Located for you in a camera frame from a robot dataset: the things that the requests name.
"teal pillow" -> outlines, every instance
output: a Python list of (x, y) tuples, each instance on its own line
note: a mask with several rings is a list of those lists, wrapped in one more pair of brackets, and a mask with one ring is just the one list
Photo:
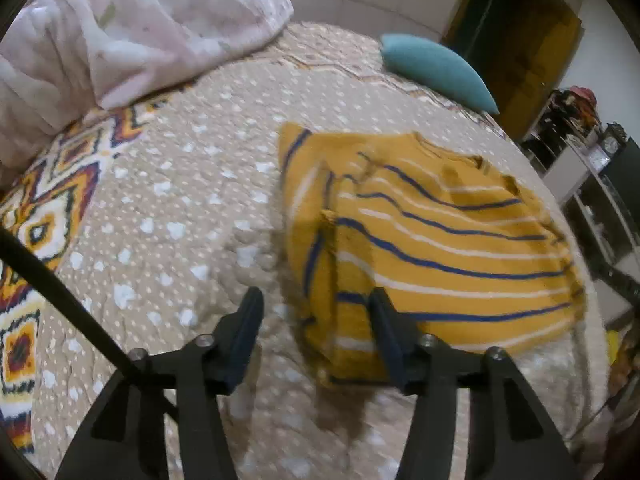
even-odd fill
[(428, 86), (476, 112), (498, 114), (484, 81), (446, 46), (409, 34), (383, 34), (382, 59), (391, 72)]

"yellow striped shirt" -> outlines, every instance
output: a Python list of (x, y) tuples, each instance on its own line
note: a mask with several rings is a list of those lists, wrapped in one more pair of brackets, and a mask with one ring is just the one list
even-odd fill
[(305, 339), (337, 380), (385, 377), (366, 298), (384, 286), (425, 332), (469, 351), (535, 346), (584, 308), (539, 199), (480, 156), (419, 134), (280, 133), (286, 252)]

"bed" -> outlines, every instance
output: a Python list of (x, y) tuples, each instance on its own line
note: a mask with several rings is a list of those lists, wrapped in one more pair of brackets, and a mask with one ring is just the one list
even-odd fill
[[(75, 124), (5, 197), (2, 221), (31, 230), (36, 253), (54, 259), (58, 276), (127, 351), (179, 348), (234, 311), (249, 285), (260, 286), (258, 349), (245, 383), (219, 401), (240, 478), (393, 478), (413, 399), (389, 388), (319, 386), (296, 341), (299, 292), (282, 254), (276, 163), (284, 121), (417, 130), (480, 153), (542, 198), (572, 241), (588, 308), (571, 332), (517, 362), (561, 433), (572, 434), (604, 400), (607, 359), (593, 284), (566, 221), (489, 116), (385, 73), (371, 38), (290, 25), (264, 50), (191, 85)], [(27, 285), (2, 277), (2, 300), (12, 306), (0, 318), (2, 410), (14, 442), (52, 478), (112, 369)], [(16, 365), (18, 341), (27, 346)], [(452, 478), (465, 469), (463, 393), (459, 406)], [(180, 478), (171, 424), (167, 439), (170, 473)]]

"polka dot fabric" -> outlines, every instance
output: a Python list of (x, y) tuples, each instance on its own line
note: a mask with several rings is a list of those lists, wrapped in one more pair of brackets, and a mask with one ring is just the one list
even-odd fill
[[(246, 381), (219, 400), (240, 478), (391, 479), (413, 399), (389, 388), (319, 386), (295, 339), (299, 291), (282, 254), (277, 130), (407, 132), (481, 153), (514, 174), (566, 228), (553, 197), (490, 118), (382, 72), (378, 44), (335, 27), (292, 25), (268, 49), (175, 94), (95, 193), (60, 278), (125, 349), (180, 348), (234, 311), (250, 285), (266, 315)], [(590, 307), (571, 334), (518, 359), (569, 434), (604, 395), (606, 354)], [(42, 313), (33, 433), (53, 476), (112, 368), (52, 308)], [(460, 394), (452, 478), (465, 468)], [(181, 478), (177, 428), (168, 465)]]

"metal bolt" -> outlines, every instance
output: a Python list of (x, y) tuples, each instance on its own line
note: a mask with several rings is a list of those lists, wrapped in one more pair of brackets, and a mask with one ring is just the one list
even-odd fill
[(211, 334), (200, 334), (196, 337), (196, 345), (200, 348), (213, 345), (213, 336)]
[(144, 348), (133, 348), (133, 349), (129, 350), (129, 357), (133, 361), (139, 361), (140, 359), (142, 359), (146, 355), (147, 355), (147, 352), (146, 352), (146, 350)]
[(500, 361), (502, 359), (504, 359), (506, 357), (506, 352), (498, 347), (498, 346), (492, 346), (491, 348), (489, 348), (486, 351), (486, 354), (491, 358), (491, 359), (495, 359), (496, 361)]
[(438, 344), (438, 338), (433, 334), (424, 334), (420, 338), (419, 344), (423, 348), (433, 348)]

